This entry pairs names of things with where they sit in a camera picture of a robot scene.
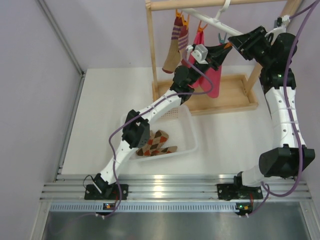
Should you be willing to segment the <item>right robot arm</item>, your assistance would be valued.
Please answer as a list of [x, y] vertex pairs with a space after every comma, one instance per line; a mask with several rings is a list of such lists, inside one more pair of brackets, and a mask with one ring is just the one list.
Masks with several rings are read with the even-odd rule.
[[295, 106], [297, 85], [290, 64], [297, 51], [296, 36], [288, 32], [275, 35], [259, 26], [228, 41], [245, 60], [254, 59], [261, 65], [259, 81], [273, 128], [272, 149], [262, 153], [253, 168], [233, 178], [233, 192], [243, 199], [266, 178], [299, 178], [316, 154], [302, 137]]

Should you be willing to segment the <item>argyle beige orange sock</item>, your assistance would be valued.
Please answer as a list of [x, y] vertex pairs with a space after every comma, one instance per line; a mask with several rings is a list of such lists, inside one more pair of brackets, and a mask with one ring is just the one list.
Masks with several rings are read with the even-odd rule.
[[153, 132], [151, 130], [149, 133], [150, 138], [147, 143], [135, 152], [138, 157], [160, 156], [175, 153], [178, 150], [176, 145], [164, 147], [165, 143], [169, 140], [169, 135], [165, 131], [157, 130]]

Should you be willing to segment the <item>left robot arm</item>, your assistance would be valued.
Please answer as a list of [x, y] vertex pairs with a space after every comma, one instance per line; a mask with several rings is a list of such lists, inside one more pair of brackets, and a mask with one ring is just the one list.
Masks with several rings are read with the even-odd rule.
[[123, 191], [118, 175], [134, 152], [149, 141], [151, 124], [171, 109], [184, 104], [191, 95], [196, 95], [192, 85], [200, 77], [207, 78], [205, 73], [208, 69], [218, 70], [231, 49], [230, 43], [211, 47], [193, 44], [185, 48], [182, 55], [185, 64], [174, 70], [169, 90], [142, 110], [129, 111], [125, 123], [116, 130], [122, 132], [119, 146], [111, 149], [111, 160], [85, 187], [85, 200], [122, 200]]

